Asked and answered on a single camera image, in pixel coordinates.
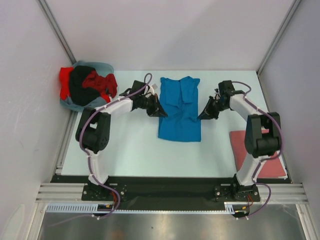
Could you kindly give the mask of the blue t-shirt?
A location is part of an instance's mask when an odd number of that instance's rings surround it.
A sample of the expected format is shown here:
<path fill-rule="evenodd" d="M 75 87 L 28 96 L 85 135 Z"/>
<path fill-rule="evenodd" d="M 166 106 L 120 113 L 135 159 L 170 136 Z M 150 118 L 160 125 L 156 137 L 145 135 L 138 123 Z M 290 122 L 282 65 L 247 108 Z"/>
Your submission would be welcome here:
<path fill-rule="evenodd" d="M 179 80 L 160 78 L 160 104 L 167 117 L 160 117 L 158 138 L 173 142 L 200 142 L 198 119 L 199 78 L 186 76 Z"/>

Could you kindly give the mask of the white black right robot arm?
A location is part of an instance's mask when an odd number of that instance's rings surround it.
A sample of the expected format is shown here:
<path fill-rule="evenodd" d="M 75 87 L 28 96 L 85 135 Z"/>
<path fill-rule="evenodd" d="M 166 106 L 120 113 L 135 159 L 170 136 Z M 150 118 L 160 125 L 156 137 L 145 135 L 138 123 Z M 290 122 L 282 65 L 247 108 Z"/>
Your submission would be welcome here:
<path fill-rule="evenodd" d="M 283 151 L 281 119 L 277 112 L 265 112 L 252 103 L 248 92 L 236 90 L 231 80 L 220 82 L 215 92 L 199 114 L 199 120 L 216 120 L 220 112 L 230 109 L 246 121 L 247 154 L 228 193 L 232 199 L 242 201 L 256 191 L 256 180 L 265 163 L 278 158 Z"/>

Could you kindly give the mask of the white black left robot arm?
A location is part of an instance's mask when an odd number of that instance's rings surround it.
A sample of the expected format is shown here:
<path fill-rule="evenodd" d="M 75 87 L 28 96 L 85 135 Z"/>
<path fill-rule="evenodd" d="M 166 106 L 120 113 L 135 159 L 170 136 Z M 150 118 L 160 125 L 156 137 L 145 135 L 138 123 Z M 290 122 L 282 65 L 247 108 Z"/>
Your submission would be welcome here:
<path fill-rule="evenodd" d="M 148 82 L 135 80 L 118 98 L 98 108 L 86 107 L 81 115 L 75 139 L 86 154 L 89 169 L 88 190 L 100 200 L 105 200 L 116 191 L 105 184 L 109 174 L 100 163 L 99 153 L 110 140 L 112 118 L 130 113 L 136 109 L 146 110 L 149 117 L 164 117 L 168 114 L 160 104 L 155 88 Z"/>

